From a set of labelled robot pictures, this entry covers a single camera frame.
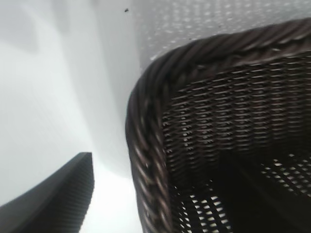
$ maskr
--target basket weave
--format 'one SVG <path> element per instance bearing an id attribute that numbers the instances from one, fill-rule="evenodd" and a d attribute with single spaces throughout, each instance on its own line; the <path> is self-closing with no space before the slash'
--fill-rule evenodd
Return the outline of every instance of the basket weave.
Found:
<path id="1" fill-rule="evenodd" d="M 0 206 L 0 232 L 78 233 L 93 189 L 92 154 L 79 153 L 46 180 Z"/>
<path id="2" fill-rule="evenodd" d="M 145 233 L 311 232 L 311 19 L 158 58 L 126 137 Z"/>

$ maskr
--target dark object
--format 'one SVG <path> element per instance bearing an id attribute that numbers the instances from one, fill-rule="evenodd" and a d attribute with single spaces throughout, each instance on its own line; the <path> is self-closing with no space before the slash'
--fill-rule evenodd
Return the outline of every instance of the dark object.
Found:
<path id="1" fill-rule="evenodd" d="M 78 233 L 94 188 L 91 153 L 80 153 L 45 181 L 0 207 L 1 233 Z"/>
<path id="2" fill-rule="evenodd" d="M 126 137 L 145 233 L 311 232 L 311 19 L 158 58 Z"/>

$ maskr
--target brown wicker basket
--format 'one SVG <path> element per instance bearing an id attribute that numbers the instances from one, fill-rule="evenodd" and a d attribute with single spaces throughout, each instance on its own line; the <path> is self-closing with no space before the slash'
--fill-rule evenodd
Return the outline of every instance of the brown wicker basket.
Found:
<path id="1" fill-rule="evenodd" d="M 311 19 L 158 58 L 126 136 L 145 233 L 311 232 Z"/>

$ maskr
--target white surface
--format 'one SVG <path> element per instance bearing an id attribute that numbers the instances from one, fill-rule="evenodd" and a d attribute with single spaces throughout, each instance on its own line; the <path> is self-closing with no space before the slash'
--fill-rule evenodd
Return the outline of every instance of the white surface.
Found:
<path id="1" fill-rule="evenodd" d="M 104 4 L 0 0 L 0 205 L 92 151 L 81 232 L 137 233 L 123 129 L 138 56 L 127 1 Z"/>
<path id="2" fill-rule="evenodd" d="M 133 0 L 141 66 L 192 40 L 310 17 L 311 0 Z"/>

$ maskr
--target white background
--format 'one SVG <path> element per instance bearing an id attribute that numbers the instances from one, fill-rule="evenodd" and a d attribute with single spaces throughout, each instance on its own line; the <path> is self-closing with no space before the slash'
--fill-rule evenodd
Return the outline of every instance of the white background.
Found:
<path id="1" fill-rule="evenodd" d="M 91 151 L 95 190 L 81 232 L 141 232 L 124 139 L 139 76 L 126 8 L 0 0 L 0 205 Z"/>

